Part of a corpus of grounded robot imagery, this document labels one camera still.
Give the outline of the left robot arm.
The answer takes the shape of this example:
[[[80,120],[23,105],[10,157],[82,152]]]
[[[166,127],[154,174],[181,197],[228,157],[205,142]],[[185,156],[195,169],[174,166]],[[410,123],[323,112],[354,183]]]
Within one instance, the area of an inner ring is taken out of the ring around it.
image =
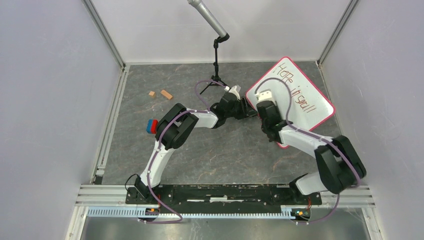
[[[160,184],[170,157],[186,142],[193,129],[216,129],[228,118],[242,120],[256,115],[257,111],[248,103],[246,97],[227,92],[219,102],[206,110],[186,108],[183,104],[177,103],[161,120],[151,119],[147,130],[155,135],[155,142],[147,166],[134,183],[139,199],[145,204],[151,204],[156,200],[155,187]]]

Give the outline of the pink framed whiteboard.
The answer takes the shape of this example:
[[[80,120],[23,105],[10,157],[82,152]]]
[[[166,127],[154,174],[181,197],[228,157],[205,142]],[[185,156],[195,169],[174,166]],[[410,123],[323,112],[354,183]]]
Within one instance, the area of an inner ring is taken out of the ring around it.
[[[284,120],[309,132],[336,111],[322,91],[287,56],[281,58],[246,92],[246,99],[255,110],[258,104],[255,94],[265,90],[271,90],[274,104]],[[277,144],[283,149],[290,147]]]

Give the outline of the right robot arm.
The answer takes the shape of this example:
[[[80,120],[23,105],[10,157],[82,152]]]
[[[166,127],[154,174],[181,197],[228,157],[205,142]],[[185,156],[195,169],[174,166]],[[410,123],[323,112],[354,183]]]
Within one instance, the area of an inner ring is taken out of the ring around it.
[[[339,194],[352,186],[359,186],[367,175],[360,157],[350,140],[340,135],[329,137],[296,127],[283,119],[279,108],[271,100],[256,105],[261,129],[270,142],[301,150],[316,160],[317,171],[302,175],[290,182],[289,199],[302,204],[315,192]]]

